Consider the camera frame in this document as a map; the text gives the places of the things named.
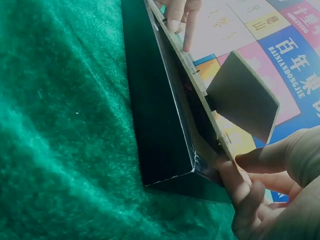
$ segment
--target black box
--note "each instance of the black box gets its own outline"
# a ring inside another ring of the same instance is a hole
[[[159,20],[143,0],[122,0],[122,18],[143,184],[230,202],[213,166],[226,148]]]

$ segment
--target white square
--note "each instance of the white square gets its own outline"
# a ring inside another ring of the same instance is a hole
[[[190,55],[194,61],[215,54],[220,57],[247,46],[256,39],[230,7],[223,2],[206,2],[199,13]]]
[[[227,0],[227,4],[245,24],[276,11],[266,0]]]

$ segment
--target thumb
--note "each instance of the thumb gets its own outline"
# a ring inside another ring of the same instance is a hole
[[[250,173],[287,171],[301,187],[320,175],[320,125],[301,129],[287,138],[235,158]]]

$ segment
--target green velvet surface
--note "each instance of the green velvet surface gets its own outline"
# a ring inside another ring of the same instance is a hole
[[[231,205],[142,187],[120,0],[1,0],[0,35],[1,240],[234,239]]]

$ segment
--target hand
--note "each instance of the hand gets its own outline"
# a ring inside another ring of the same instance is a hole
[[[240,240],[320,239],[320,126],[236,157],[219,160],[235,208],[232,230]],[[289,195],[268,203],[265,187]]]
[[[166,6],[164,15],[167,18],[167,27],[172,33],[179,33],[183,23],[186,24],[183,51],[189,52],[202,0],[155,0],[155,4],[159,8]]]

